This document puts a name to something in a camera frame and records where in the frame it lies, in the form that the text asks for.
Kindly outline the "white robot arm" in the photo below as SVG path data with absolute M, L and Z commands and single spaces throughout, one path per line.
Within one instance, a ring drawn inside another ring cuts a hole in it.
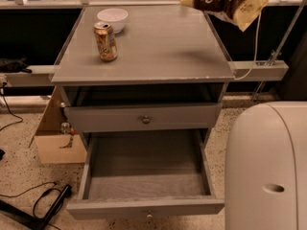
M 307 230 L 307 103 L 261 103 L 230 130 L 225 230 Z

